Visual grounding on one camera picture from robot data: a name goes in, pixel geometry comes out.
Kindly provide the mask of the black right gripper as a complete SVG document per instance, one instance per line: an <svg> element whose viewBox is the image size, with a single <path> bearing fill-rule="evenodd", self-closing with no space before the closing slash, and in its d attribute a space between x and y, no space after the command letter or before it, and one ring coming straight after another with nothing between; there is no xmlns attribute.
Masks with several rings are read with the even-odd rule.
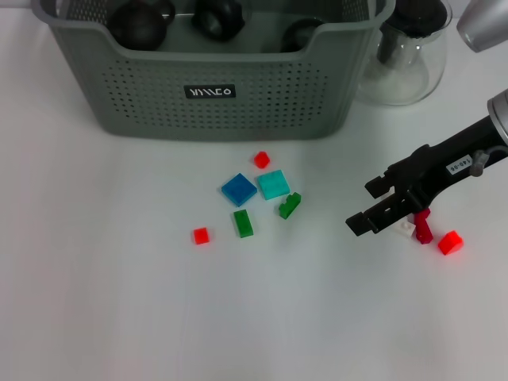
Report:
<svg viewBox="0 0 508 381"><path fill-rule="evenodd" d="M439 144L421 146L365 184L373 198L394 194L347 218L346 225L357 237L381 232L409 214L428 208L439 193L468 176L467 168L449 170L448 166L505 144L491 118L484 117Z"/></svg>

